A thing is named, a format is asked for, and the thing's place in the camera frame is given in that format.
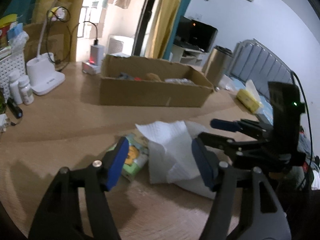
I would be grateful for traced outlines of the green cartoon tissue pack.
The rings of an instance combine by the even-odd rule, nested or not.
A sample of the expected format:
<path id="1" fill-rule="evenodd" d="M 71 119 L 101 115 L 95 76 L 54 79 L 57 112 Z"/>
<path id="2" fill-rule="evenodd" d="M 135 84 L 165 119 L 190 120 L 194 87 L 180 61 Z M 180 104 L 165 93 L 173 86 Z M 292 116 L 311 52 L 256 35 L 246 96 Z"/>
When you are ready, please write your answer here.
<path id="1" fill-rule="evenodd" d="M 125 135 L 125 138 L 129 141 L 129 151 L 121 175 L 129 181 L 133 181 L 148 162 L 149 140 L 137 130 Z"/>

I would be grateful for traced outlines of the white desk lamp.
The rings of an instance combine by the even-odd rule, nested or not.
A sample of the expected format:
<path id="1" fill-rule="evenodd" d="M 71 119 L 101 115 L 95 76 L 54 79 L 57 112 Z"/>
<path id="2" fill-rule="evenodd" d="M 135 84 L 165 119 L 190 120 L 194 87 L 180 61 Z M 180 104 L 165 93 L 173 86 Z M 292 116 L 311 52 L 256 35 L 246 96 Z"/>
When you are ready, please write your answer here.
<path id="1" fill-rule="evenodd" d="M 37 55 L 26 63 L 27 74 L 30 79 L 30 85 L 33 93 L 43 96 L 54 90 L 65 81 L 65 74 L 55 70 L 54 60 L 50 58 L 50 53 L 41 54 L 41 45 L 46 31 L 47 24 L 51 22 L 49 12 L 58 0 L 54 0 L 46 13 L 46 18 L 40 32 L 39 43 L 37 46 Z"/>

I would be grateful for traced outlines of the brown fuzzy soft object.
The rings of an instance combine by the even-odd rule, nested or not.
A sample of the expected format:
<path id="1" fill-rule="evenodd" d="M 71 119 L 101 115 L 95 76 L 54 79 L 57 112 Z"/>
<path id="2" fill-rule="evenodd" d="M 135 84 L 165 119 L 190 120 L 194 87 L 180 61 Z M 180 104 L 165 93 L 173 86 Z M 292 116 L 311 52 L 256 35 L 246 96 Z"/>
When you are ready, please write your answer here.
<path id="1" fill-rule="evenodd" d="M 147 73 L 145 79 L 149 81 L 161 82 L 161 78 L 155 73 Z"/>

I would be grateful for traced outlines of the yellow right curtain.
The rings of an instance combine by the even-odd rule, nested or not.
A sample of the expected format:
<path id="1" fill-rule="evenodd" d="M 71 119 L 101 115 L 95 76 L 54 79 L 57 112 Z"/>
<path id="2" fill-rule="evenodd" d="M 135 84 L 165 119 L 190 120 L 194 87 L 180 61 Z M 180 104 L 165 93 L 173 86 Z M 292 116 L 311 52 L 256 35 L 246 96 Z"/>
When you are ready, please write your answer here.
<path id="1" fill-rule="evenodd" d="M 164 56 L 181 0 L 159 0 L 149 32 L 145 57 L 160 59 Z"/>

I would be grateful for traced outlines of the cotton swab plastic bag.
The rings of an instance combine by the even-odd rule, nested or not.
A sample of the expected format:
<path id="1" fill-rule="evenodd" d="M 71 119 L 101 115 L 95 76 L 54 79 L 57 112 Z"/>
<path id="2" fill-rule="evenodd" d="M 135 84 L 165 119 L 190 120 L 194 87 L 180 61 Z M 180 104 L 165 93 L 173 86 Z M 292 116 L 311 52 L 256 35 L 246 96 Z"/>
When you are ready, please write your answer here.
<path id="1" fill-rule="evenodd" d="M 165 79 L 165 82 L 167 83 L 174 83 L 174 84 L 179 84 L 179 85 L 192 85 L 194 86 L 195 83 L 189 79 Z"/>

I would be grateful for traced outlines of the blue patterned bed sheet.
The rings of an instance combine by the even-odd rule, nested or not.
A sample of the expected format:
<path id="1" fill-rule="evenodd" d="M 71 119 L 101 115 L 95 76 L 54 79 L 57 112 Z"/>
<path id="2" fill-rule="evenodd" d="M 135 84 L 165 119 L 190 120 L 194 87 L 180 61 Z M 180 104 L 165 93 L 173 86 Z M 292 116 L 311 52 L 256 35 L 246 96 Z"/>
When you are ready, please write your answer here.
<path id="1" fill-rule="evenodd" d="M 243 84 L 234 77 L 228 77 L 226 88 L 236 92 L 236 98 L 252 113 L 260 114 L 273 124 L 273 110 L 271 104 L 262 95 L 259 95 L 252 80 Z"/>

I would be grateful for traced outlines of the white computer desk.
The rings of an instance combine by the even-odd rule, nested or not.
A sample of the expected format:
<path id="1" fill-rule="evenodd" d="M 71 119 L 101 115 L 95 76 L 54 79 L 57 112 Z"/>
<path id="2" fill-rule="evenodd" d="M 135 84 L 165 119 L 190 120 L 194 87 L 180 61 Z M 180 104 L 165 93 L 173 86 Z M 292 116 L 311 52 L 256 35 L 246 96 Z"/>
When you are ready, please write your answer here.
<path id="1" fill-rule="evenodd" d="M 193 66 L 200 66 L 207 53 L 200 50 L 179 47 L 173 45 L 169 61 Z"/>

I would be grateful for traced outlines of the grey cloth item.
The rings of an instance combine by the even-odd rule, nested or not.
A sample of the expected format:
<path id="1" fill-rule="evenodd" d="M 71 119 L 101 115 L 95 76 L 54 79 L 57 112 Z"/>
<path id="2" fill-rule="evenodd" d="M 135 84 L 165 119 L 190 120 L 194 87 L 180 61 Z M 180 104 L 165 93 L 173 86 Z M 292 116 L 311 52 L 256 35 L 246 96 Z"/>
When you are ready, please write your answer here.
<path id="1" fill-rule="evenodd" d="M 124 72 L 121 72 L 120 75 L 117 77 L 117 79 L 120 79 L 120 80 L 134 80 L 135 78 L 132 77 L 131 75 L 129 74 L 126 74 Z"/>

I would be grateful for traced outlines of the yellow curtain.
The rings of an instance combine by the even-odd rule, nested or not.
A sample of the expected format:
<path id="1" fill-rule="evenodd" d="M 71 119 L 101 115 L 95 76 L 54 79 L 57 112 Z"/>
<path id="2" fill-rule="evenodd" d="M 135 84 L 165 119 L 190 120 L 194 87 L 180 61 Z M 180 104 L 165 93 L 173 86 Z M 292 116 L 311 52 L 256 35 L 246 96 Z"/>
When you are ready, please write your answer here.
<path id="1" fill-rule="evenodd" d="M 159 0 L 149 32 L 145 57 L 160 59 L 164 56 L 181 0 Z"/>
<path id="2" fill-rule="evenodd" d="M 76 29 L 83 0 L 36 0 L 25 44 L 26 62 L 51 52 L 56 64 L 76 61 Z"/>

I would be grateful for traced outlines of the steel travel mug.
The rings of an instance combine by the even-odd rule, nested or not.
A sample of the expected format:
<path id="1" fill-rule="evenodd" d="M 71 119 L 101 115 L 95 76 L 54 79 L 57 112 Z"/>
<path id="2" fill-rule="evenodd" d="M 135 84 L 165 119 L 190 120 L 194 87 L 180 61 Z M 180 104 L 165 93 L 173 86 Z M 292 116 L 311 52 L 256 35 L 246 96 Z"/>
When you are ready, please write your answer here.
<path id="1" fill-rule="evenodd" d="M 228 48 L 215 46 L 212 50 L 202 68 L 202 72 L 213 87 L 218 86 L 223 74 L 231 63 L 232 58 L 233 52 Z"/>

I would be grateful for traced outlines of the brown cardboard box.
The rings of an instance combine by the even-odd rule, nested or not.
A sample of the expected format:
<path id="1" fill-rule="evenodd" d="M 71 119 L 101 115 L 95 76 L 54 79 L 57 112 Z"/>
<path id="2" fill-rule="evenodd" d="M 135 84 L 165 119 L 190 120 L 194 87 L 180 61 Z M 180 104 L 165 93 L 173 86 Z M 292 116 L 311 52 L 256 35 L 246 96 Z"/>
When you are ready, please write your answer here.
<path id="1" fill-rule="evenodd" d="M 142 81 L 120 80 L 121 72 Z M 161 82 L 145 79 L 155 73 Z M 192 85 L 167 83 L 165 79 L 189 79 Z M 107 55 L 101 66 L 99 101 L 109 106 L 202 107 L 212 84 L 193 67 L 161 59 Z"/>

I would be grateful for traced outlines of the black small flashlight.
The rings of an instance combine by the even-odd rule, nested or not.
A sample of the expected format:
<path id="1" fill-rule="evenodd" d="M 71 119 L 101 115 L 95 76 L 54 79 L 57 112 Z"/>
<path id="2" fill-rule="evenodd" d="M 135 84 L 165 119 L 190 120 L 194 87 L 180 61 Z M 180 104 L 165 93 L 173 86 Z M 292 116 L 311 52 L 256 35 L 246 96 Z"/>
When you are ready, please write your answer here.
<path id="1" fill-rule="evenodd" d="M 15 101 L 12 98 L 7 99 L 7 106 L 9 107 L 16 119 L 20 119 L 23 117 L 22 109 L 15 103 Z"/>

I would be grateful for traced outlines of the white power strip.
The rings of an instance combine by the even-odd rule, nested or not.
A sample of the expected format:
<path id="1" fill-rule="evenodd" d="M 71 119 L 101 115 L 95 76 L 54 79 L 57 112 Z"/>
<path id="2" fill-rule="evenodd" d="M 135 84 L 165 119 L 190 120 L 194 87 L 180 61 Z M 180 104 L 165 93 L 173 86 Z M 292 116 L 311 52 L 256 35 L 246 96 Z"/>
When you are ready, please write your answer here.
<path id="1" fill-rule="evenodd" d="M 89 61 L 82 61 L 82 72 L 89 75 L 97 75 L 101 73 L 101 66 L 91 64 Z"/>

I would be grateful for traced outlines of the white paper towel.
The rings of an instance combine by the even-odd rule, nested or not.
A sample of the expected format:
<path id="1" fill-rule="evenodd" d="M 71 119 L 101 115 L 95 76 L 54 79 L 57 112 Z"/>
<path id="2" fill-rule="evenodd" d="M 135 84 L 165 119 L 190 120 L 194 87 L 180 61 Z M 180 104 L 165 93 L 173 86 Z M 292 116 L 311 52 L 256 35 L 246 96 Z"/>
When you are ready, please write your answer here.
<path id="1" fill-rule="evenodd" d="M 136 124 L 148 140 L 151 184 L 175 184 L 200 196 L 214 199 L 215 193 L 204 185 L 192 154 L 193 139 L 208 129 L 192 121 Z"/>

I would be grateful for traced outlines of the white phone charger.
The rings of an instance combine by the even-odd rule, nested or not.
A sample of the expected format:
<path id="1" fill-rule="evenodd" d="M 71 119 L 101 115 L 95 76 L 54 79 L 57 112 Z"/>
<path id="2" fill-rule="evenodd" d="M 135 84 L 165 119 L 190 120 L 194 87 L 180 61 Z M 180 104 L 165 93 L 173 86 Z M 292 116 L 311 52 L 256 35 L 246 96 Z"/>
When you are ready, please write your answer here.
<path id="1" fill-rule="evenodd" d="M 95 66 L 100 66 L 104 58 L 105 47 L 99 44 L 99 40 L 95 39 L 91 45 L 89 62 Z"/>

